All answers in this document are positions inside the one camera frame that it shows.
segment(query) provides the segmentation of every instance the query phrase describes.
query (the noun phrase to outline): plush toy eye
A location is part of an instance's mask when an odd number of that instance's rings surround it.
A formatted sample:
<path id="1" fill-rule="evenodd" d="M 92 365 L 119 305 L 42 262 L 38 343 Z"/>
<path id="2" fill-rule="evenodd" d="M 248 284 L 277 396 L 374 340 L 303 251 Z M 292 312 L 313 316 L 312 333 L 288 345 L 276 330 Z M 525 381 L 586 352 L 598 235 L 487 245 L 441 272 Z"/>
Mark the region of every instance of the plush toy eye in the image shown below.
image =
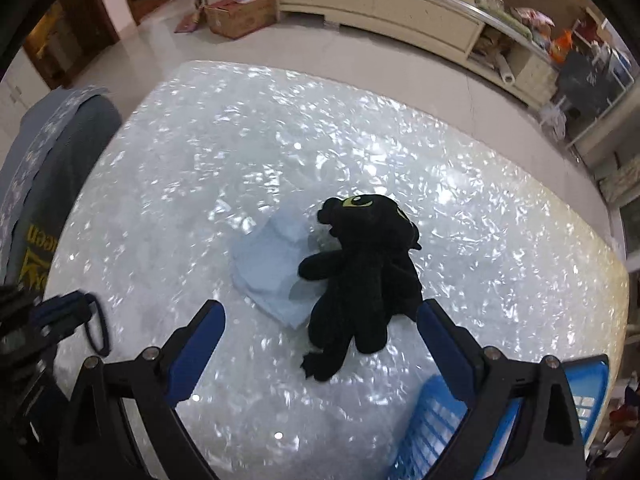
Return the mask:
<path id="1" fill-rule="evenodd" d="M 350 196 L 342 202 L 342 207 L 366 207 L 373 204 L 373 200 L 369 200 L 364 204 L 361 204 L 360 202 L 363 202 L 361 196 Z"/>
<path id="2" fill-rule="evenodd" d="M 402 211 L 402 209 L 400 209 L 399 207 L 397 208 L 398 214 L 404 218 L 407 222 L 410 222 L 410 220 L 407 218 L 407 216 L 404 214 L 404 211 Z"/>

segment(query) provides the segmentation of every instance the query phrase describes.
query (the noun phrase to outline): light blue cloth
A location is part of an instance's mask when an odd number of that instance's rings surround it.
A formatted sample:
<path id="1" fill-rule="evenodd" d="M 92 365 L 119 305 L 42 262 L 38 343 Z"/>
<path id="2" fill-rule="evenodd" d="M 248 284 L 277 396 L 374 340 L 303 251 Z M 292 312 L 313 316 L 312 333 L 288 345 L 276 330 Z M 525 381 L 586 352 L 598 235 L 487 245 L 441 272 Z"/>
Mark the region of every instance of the light blue cloth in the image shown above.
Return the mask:
<path id="1" fill-rule="evenodd" d="M 231 251 L 236 288 L 292 328 L 306 321 L 326 289 L 325 280 L 307 282 L 298 276 L 300 262 L 319 251 L 309 227 L 302 212 L 280 208 Z"/>

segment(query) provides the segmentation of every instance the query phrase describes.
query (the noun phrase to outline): orange box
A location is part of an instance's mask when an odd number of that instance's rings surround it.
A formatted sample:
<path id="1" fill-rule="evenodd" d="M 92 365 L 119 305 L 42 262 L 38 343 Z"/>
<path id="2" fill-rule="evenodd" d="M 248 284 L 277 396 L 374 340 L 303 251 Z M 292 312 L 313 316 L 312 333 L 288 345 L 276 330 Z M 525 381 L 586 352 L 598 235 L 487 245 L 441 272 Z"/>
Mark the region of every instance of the orange box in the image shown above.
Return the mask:
<path id="1" fill-rule="evenodd" d="M 220 0 L 204 7 L 212 32 L 236 40 L 276 22 L 276 0 Z"/>

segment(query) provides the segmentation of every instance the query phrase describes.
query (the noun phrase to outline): plush toy head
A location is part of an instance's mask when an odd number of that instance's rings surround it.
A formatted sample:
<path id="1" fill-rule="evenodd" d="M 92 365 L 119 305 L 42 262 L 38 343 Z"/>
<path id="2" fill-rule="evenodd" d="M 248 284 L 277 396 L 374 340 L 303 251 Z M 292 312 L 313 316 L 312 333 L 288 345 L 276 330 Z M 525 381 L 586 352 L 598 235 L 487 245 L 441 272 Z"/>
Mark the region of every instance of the plush toy head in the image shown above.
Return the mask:
<path id="1" fill-rule="evenodd" d="M 418 228 L 387 196 L 330 198 L 318 211 L 318 221 L 332 227 L 330 234 L 345 250 L 363 246 L 387 251 L 421 249 Z"/>

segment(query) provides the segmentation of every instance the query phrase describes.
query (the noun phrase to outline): pearlescent table surface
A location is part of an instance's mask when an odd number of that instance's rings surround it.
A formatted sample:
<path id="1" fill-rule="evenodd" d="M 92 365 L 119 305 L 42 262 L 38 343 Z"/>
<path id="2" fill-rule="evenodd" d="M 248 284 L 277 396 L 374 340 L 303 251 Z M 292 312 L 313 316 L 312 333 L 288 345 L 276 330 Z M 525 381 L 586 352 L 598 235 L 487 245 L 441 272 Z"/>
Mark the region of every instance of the pearlescent table surface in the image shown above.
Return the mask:
<path id="1" fill-rule="evenodd" d="M 481 345 L 532 361 L 605 352 L 615 373 L 626 272 L 558 197 L 430 115 L 265 67 L 190 62 L 149 94 L 84 186 L 47 295 L 99 295 L 113 337 L 108 362 L 162 345 L 205 300 L 221 301 L 225 333 L 177 408 L 216 473 L 381 479 L 436 371 L 415 325 L 394 318 L 383 351 L 352 347 L 329 383 L 307 381 L 305 329 L 284 328 L 242 297 L 228 265 L 234 241 L 282 201 L 314 215 L 328 197 L 356 193 L 386 194 L 417 223 L 423 249 L 411 256 L 424 296 Z M 60 345 L 65 391 L 89 354 L 81 331 Z"/>

